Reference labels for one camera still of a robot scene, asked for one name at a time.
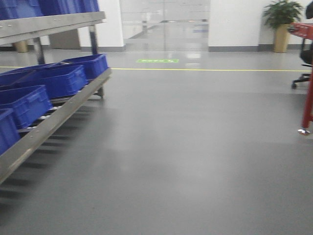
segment glass wall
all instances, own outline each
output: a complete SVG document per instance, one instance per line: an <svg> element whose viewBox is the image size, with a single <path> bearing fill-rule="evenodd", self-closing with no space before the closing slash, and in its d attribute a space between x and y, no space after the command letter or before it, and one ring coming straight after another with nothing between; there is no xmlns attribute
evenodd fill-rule
<svg viewBox="0 0 313 235"><path fill-rule="evenodd" d="M205 50L210 0L121 0L126 50Z"/></svg>

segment green plant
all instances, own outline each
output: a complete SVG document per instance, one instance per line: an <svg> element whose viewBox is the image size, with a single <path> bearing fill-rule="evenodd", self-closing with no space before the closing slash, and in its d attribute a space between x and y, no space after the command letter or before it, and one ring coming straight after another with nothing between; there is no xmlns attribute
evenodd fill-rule
<svg viewBox="0 0 313 235"><path fill-rule="evenodd" d="M272 1L272 4L267 5L263 16L267 17L265 25L272 29L277 29L281 24L290 24L295 21L300 21L301 11L303 7L296 1L279 0Z"/></svg>

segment green floor sign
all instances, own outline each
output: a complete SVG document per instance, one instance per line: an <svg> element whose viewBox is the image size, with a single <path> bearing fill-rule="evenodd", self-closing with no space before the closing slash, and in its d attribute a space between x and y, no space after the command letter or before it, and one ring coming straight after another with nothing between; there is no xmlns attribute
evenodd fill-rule
<svg viewBox="0 0 313 235"><path fill-rule="evenodd" d="M140 59L137 63L178 63L178 59Z"/></svg>

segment potted plant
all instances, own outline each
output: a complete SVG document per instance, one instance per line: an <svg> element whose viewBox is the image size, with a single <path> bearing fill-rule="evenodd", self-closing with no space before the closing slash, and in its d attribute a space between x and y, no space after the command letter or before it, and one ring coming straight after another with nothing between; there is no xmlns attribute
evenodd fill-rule
<svg viewBox="0 0 313 235"><path fill-rule="evenodd" d="M292 22L300 21L302 10L301 4L291 0L272 1L265 7L265 25L275 31L274 52L286 52L290 37L287 28Z"/></svg>

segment floor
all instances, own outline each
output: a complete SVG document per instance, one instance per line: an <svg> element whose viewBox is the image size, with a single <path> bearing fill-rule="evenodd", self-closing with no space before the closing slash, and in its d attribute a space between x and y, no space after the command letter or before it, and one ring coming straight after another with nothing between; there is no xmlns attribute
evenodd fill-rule
<svg viewBox="0 0 313 235"><path fill-rule="evenodd" d="M35 64L0 54L3 67ZM50 50L46 62L81 55ZM1 235L312 235L313 136L297 133L307 84L290 88L298 51L107 57L105 99L0 186Z"/></svg>

